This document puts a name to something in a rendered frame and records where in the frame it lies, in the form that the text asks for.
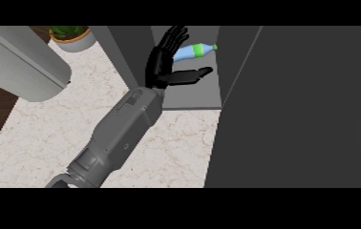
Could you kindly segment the grey plant pot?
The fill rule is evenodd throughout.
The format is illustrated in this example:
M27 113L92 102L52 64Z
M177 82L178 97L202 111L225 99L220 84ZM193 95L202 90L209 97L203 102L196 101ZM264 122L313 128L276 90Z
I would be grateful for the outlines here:
M66 52L83 52L97 43L97 37L91 30L86 30L79 37L70 40L61 40L55 36L51 36L51 39Z

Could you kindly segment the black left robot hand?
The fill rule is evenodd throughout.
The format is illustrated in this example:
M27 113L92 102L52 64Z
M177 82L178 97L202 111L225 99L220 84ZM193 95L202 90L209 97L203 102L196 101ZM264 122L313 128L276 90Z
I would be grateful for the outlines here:
M199 70L174 71L174 56L183 43L190 38L188 28L174 26L165 34L160 44L154 47L146 67L146 87L166 89L168 86L193 85L214 72L212 67Z

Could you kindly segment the grey cabinet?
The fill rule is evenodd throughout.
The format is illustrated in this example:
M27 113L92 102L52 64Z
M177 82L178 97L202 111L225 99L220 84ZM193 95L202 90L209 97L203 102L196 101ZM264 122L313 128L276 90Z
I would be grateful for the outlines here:
M117 74L129 88L146 85L146 64L149 55L160 43L169 26L92 26L91 31L106 51ZM174 70L199 70L212 67L194 85L166 88L166 110L221 110L223 97L217 52L202 58L188 59L174 64Z

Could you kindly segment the green plant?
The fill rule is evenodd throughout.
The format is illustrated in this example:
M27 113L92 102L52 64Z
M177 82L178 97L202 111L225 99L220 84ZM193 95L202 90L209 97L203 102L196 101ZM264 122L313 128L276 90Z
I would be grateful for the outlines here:
M86 31L86 26L49 26L49 34L58 40L72 40L80 37Z

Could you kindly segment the clear blue water bottle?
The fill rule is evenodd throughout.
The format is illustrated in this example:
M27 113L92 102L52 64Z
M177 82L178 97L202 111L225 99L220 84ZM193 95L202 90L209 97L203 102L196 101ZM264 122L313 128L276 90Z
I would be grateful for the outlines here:
M217 49L218 45L208 45L203 43L193 44L187 47L183 47L177 51L177 54L174 55L174 61L178 62L183 60L200 58Z

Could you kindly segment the pale grey rounded appliance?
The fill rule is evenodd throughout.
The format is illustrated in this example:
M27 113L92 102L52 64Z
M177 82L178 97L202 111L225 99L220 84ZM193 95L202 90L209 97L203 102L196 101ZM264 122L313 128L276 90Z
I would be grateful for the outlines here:
M0 26L0 88L29 102L52 99L69 87L73 70L27 26Z

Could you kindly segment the dark grey cabinet door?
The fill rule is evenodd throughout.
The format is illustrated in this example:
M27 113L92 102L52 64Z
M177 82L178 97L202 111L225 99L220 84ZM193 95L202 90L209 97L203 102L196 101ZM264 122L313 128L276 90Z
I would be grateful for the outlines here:
M361 27L267 27L227 99L211 187L361 186Z

